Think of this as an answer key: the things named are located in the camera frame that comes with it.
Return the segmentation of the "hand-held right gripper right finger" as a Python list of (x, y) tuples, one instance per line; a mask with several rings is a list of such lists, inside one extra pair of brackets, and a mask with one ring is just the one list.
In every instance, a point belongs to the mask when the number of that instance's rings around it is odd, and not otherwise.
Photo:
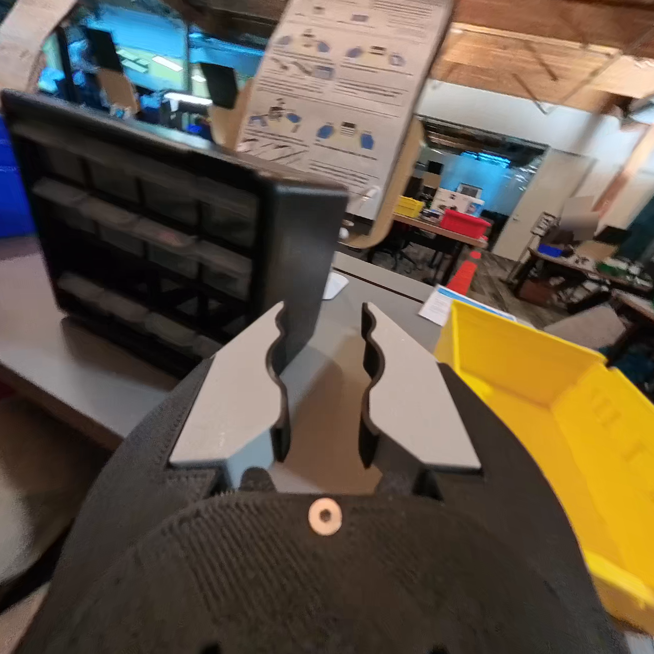
[(478, 473), (481, 462), (437, 359), (371, 302), (362, 305), (364, 468)]

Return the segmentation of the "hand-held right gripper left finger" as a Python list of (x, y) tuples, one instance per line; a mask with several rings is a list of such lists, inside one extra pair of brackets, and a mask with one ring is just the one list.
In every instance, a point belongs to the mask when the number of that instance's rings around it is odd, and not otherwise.
[(290, 413), (277, 362), (284, 310), (278, 302), (213, 355), (169, 456), (172, 469), (217, 470), (237, 488), (246, 470), (285, 460)]

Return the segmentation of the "black drawer cabinet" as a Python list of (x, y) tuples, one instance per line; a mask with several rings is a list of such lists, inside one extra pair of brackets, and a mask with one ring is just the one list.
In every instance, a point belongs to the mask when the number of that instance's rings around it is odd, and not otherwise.
[(315, 331), (338, 245), (339, 228), (345, 216), (347, 192), (344, 187), (274, 162), (231, 153), (192, 134), (139, 120), (118, 119), (45, 95), (4, 90), (1, 103), (53, 295), (68, 317), (179, 379), (202, 360), (174, 361), (171, 356), (175, 353), (169, 349), (154, 351), (154, 358), (141, 356), (134, 348), (125, 347), (116, 340), (120, 335), (116, 328), (94, 330), (93, 324), (66, 311), (64, 297), (54, 284), (47, 245), (42, 244), (39, 235), (43, 223), (30, 191), (33, 180), (29, 172), (30, 148), (21, 138), (21, 127), (26, 124), (45, 127), (52, 134), (71, 129), (106, 143), (134, 148), (139, 153), (158, 156), (168, 166), (256, 198), (251, 304), (249, 322), (244, 329), (283, 301), (282, 323), (286, 339), (284, 346), (277, 350), (277, 362), (284, 367), (309, 342)]

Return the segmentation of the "blue plastic bin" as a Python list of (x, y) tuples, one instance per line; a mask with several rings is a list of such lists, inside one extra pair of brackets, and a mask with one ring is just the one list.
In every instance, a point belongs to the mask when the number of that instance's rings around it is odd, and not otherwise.
[(9, 133), (1, 119), (1, 238), (32, 235), (35, 225)]

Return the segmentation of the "white leaflet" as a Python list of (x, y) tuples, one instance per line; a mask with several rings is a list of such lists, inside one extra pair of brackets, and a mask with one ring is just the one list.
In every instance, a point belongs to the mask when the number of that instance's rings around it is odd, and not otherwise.
[(432, 290), (427, 300), (422, 304), (419, 310), (419, 316), (425, 318), (431, 323), (443, 327), (446, 325), (454, 302), (474, 307), (514, 323), (517, 322), (517, 318), (509, 313), (464, 296), (440, 284)]

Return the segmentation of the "yellow plastic bin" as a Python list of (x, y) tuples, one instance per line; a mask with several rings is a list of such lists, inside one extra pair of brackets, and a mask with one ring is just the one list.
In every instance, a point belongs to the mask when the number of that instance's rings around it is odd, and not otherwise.
[(457, 300), (434, 355), (532, 455), (608, 613), (653, 634), (652, 403), (601, 354)]

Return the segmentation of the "wooden table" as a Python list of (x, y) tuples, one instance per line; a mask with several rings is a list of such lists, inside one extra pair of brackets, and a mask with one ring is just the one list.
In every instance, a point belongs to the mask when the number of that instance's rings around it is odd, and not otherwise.
[(487, 250), (488, 247), (485, 238), (474, 239), (467, 235), (443, 229), (440, 225), (427, 220), (409, 218), (398, 214), (393, 214), (392, 218), (395, 222), (408, 225), (412, 229), (420, 231), (420, 233), (433, 235), (432, 239), (427, 239), (423, 235), (416, 235), (412, 240), (413, 243), (434, 252), (433, 262), (430, 264), (433, 275), (424, 279), (425, 283), (429, 282), (432, 286), (435, 286), (437, 282), (442, 285), (447, 285), (450, 282), (458, 268), (459, 260), (465, 248), (470, 251), (481, 252)]

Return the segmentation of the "red plastic bin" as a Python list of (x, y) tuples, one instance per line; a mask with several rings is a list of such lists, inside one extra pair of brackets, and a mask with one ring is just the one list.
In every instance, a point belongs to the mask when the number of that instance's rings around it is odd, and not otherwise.
[(492, 224), (488, 221), (447, 208), (441, 217), (439, 227), (459, 235), (472, 239), (481, 239), (491, 229)]

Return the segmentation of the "cluttered dark table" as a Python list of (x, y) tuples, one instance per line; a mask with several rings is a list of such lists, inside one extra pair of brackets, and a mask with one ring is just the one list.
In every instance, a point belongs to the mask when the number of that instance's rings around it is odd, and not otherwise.
[(565, 304), (568, 315), (608, 303), (614, 292), (653, 300), (653, 280), (646, 278), (644, 273), (620, 276), (602, 272), (594, 260), (579, 263), (579, 258), (574, 255), (553, 257), (534, 247), (528, 248), (527, 252), (525, 261), (508, 277), (517, 299), (535, 303), (535, 299), (542, 298), (545, 303), (551, 303), (565, 292), (575, 292), (589, 282), (596, 288), (582, 299), (569, 299)]

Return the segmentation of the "set of cabinet drawers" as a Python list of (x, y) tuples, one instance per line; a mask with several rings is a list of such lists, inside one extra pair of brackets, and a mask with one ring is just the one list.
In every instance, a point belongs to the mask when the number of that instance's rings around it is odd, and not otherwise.
[(66, 311), (174, 361), (208, 358), (247, 326), (256, 198), (71, 129), (26, 124), (21, 138)]

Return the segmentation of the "instruction poster board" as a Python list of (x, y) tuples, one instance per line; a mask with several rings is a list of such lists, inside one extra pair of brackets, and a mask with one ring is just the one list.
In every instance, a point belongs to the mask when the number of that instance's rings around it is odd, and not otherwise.
[(456, 1), (286, 1), (233, 110), (211, 109), (229, 151), (345, 186), (340, 241), (390, 233), (423, 144), (417, 103)]

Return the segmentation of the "brown cardboard sheet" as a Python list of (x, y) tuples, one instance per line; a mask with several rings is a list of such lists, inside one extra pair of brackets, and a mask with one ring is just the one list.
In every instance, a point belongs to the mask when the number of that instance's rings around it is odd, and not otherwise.
[(76, 1), (16, 1), (1, 24), (1, 90), (35, 91), (43, 46)]

